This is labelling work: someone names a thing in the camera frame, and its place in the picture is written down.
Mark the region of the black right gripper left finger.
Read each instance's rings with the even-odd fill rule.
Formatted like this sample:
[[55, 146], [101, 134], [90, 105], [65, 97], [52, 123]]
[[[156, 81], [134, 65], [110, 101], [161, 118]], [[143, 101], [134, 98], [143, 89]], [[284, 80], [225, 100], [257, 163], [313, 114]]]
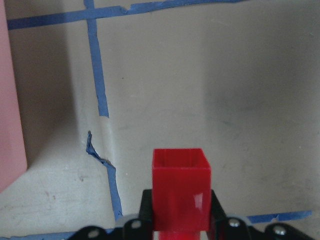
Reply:
[[140, 240], [152, 240], [154, 231], [151, 189], [145, 189], [142, 192], [138, 219], [141, 222], [141, 227], [139, 228]]

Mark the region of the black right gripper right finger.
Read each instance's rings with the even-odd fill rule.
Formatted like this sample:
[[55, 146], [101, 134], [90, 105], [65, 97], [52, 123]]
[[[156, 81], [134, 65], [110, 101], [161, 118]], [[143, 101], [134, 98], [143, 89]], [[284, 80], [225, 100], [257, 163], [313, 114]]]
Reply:
[[222, 234], [222, 223], [226, 218], [226, 213], [220, 204], [215, 191], [211, 190], [210, 219], [209, 219], [209, 240], [220, 240]]

